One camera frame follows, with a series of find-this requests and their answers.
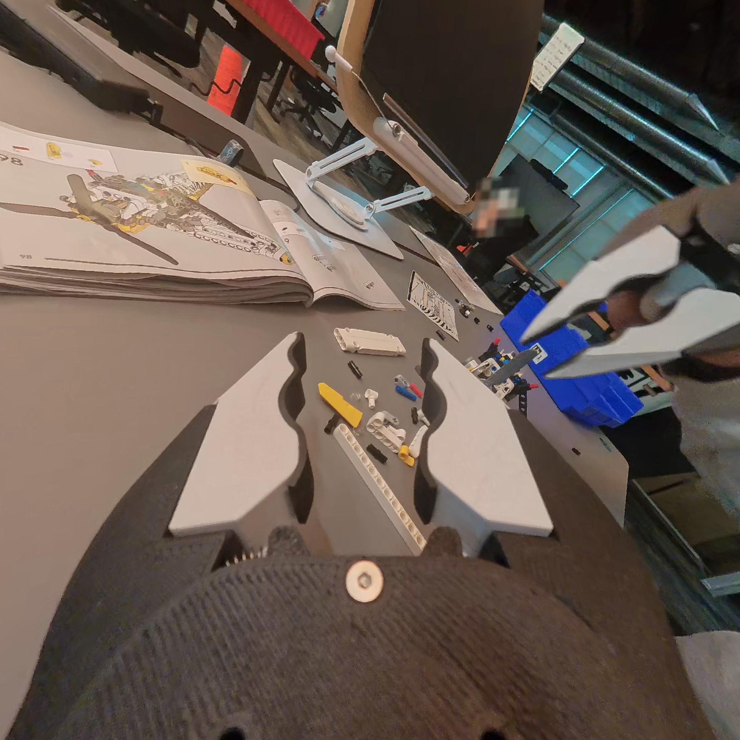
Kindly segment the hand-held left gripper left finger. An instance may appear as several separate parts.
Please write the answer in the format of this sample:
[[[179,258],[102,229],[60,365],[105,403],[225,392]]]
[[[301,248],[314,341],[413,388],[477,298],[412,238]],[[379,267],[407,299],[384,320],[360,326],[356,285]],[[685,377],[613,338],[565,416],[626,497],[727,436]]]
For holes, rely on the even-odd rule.
[[[232,532],[268,548],[273,530],[307,521],[314,477],[298,424],[307,369],[294,331],[223,393],[169,523],[175,537]]]

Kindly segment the person's right forearm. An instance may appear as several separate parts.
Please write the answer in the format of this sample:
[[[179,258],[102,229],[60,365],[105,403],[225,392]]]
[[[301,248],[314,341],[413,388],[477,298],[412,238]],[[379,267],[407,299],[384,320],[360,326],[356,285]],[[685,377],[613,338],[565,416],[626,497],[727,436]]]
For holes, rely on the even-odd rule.
[[[675,384],[681,451],[706,483],[738,493],[738,348],[682,356],[665,368]]]

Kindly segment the black office chair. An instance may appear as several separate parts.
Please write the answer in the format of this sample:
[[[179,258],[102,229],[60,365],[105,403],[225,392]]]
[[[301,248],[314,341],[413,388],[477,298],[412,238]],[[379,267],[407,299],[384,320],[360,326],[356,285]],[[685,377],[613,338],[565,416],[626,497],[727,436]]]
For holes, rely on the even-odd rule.
[[[317,126],[314,115],[320,110],[334,114],[338,108],[338,98],[326,87],[320,79],[311,78],[308,73],[291,65],[288,79],[291,80],[294,90],[298,93],[298,102],[285,99],[278,103],[278,115],[284,117],[294,114],[302,123]]]
[[[187,32],[190,11],[177,1],[56,1],[65,12],[77,12],[105,29],[129,54],[172,61],[186,68],[200,65],[205,28]]]

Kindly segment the white paper sheet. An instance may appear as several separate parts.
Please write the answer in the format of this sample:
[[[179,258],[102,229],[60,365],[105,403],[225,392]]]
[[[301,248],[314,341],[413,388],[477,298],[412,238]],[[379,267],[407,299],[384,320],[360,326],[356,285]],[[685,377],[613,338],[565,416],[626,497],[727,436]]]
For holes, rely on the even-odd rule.
[[[496,307],[486,293],[474,282],[473,278],[448,249],[414,227],[410,227],[410,229],[421,245],[424,246],[433,261],[450,278],[451,282],[465,298],[467,304],[489,311],[497,316],[503,316],[502,311]]]

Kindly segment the person's right hand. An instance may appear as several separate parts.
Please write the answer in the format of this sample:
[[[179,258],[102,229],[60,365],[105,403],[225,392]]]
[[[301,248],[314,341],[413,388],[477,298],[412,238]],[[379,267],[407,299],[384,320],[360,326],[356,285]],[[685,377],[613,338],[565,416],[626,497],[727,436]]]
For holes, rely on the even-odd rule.
[[[630,328],[646,326],[651,320],[642,311],[645,291],[626,289],[613,293],[606,301],[606,316],[611,327],[609,341],[613,342]]]

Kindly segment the open instruction booklet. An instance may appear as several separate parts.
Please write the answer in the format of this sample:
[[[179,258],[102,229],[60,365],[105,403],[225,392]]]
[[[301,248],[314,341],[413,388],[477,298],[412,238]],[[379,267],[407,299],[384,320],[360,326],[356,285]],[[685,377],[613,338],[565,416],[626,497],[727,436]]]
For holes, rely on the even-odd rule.
[[[2,124],[1,292],[403,311],[357,246],[210,158]]]

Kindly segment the long white lego beam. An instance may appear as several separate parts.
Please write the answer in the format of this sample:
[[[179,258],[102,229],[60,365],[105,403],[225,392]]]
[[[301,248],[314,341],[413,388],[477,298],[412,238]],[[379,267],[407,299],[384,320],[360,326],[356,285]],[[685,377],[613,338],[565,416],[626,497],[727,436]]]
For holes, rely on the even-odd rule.
[[[384,480],[379,469],[374,465],[373,458],[358,443],[345,423],[337,424],[332,431],[332,436],[338,442],[371,495],[383,509],[384,514],[402,537],[406,548],[415,557],[421,555],[421,552],[426,548],[427,541]]]

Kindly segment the striped sticker sheet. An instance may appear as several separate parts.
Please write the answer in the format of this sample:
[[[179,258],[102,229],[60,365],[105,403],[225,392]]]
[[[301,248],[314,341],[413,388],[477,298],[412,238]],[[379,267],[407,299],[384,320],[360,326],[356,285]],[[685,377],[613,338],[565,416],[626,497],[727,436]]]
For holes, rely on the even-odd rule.
[[[406,300],[430,319],[438,331],[459,340],[454,306],[416,271],[411,273]]]

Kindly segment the white lego panel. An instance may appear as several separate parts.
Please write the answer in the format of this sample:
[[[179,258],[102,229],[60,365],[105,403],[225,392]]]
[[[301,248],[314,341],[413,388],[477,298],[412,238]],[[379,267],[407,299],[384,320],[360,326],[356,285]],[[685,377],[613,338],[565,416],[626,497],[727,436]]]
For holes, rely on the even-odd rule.
[[[349,354],[406,356],[405,347],[394,335],[347,327],[335,328],[333,334],[340,349]]]

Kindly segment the red panel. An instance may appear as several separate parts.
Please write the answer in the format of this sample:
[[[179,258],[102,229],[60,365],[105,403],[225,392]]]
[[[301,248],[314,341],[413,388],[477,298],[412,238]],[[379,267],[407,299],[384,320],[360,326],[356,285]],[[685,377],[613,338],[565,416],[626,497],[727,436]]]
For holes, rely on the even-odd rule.
[[[231,116],[250,66],[250,60],[230,45],[225,44],[220,51],[215,76],[209,87],[208,104],[227,116]]]

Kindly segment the lego helicopter model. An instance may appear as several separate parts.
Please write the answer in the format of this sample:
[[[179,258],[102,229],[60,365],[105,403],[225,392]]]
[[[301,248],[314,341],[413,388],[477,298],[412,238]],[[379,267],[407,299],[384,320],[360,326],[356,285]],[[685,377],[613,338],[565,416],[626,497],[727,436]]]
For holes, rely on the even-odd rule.
[[[541,360],[545,353],[538,343],[519,353],[502,350],[500,343],[501,339],[496,338],[485,352],[467,359],[464,366],[502,402],[517,401],[520,413],[527,417],[528,393],[539,385],[526,380],[522,372],[530,363]]]

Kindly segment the black screen with tan rim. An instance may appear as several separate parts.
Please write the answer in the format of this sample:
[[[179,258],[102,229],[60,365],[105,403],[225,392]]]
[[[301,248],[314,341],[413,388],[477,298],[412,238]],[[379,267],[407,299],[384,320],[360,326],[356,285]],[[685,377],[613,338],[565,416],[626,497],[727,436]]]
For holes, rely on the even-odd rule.
[[[352,126],[468,214],[528,90],[543,1],[348,2],[327,47]]]

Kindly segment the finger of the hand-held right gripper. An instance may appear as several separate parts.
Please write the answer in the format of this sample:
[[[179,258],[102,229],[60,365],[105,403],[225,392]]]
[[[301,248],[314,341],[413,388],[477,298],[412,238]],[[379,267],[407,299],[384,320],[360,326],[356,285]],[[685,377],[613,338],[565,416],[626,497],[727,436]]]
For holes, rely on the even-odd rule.
[[[725,352],[738,349],[738,345],[739,296],[698,288],[684,294],[660,320],[590,346],[553,367],[546,377],[560,380],[620,372],[667,363],[685,354]]]
[[[680,239],[665,227],[655,227],[589,261],[532,319],[521,342],[533,342],[572,318],[598,309],[628,283],[668,273],[678,265],[679,256]]]

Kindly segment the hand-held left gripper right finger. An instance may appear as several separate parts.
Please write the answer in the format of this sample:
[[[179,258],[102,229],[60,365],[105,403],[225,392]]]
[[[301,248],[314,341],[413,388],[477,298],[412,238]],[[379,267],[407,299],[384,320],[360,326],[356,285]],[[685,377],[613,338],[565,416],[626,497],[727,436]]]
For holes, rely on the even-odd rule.
[[[508,407],[438,340],[424,339],[420,374],[428,418],[414,475],[414,509],[459,535],[476,557],[501,533],[549,538],[554,524]]]

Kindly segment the yellow wedge lego panel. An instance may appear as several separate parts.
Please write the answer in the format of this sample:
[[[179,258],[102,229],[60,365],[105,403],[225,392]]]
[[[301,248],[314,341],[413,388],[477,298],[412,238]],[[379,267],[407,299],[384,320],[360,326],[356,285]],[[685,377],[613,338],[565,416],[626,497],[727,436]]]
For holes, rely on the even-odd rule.
[[[348,402],[344,396],[334,390],[326,383],[318,384],[318,393],[320,398],[328,407],[333,409],[336,414],[353,429],[357,429],[363,419],[363,412]]]

